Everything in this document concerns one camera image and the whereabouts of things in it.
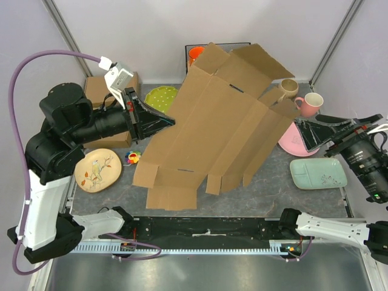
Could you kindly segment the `large cardboard box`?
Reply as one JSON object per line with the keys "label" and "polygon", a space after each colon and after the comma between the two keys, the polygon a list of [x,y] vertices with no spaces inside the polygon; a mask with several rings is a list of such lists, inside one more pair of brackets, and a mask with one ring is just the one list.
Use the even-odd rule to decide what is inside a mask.
{"label": "large cardboard box", "polygon": [[136,166],[147,208],[195,209],[202,183],[212,195],[249,185],[299,115],[272,87],[291,77],[258,44],[231,52],[208,44],[167,111],[175,124],[151,138]]}

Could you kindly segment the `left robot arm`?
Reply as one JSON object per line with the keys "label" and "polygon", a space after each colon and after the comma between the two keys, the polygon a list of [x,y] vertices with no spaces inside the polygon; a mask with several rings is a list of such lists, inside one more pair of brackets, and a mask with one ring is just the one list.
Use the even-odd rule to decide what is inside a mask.
{"label": "left robot arm", "polygon": [[125,89],[122,97],[124,105],[114,102],[94,109],[81,86],[70,82],[55,86],[41,100],[44,122],[22,151],[29,177],[25,206],[19,224],[7,232],[17,246],[24,246],[30,263],[66,255],[85,239],[132,234],[133,217],[122,207],[86,216],[59,211],[76,164],[85,157],[86,143],[123,132],[139,141],[175,124],[133,89]]}

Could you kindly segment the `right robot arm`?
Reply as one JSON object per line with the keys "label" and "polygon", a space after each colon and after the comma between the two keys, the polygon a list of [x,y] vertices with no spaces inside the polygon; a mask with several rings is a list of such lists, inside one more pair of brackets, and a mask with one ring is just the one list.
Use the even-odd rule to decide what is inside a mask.
{"label": "right robot arm", "polygon": [[[296,128],[308,151],[331,142],[324,156],[341,155],[358,178],[369,203],[387,202],[387,124],[378,124],[382,115],[366,118],[338,118],[316,115],[298,117]],[[286,208],[277,229],[283,238],[324,238],[356,247],[382,264],[387,264],[387,221],[343,222],[319,218],[297,209]]]}

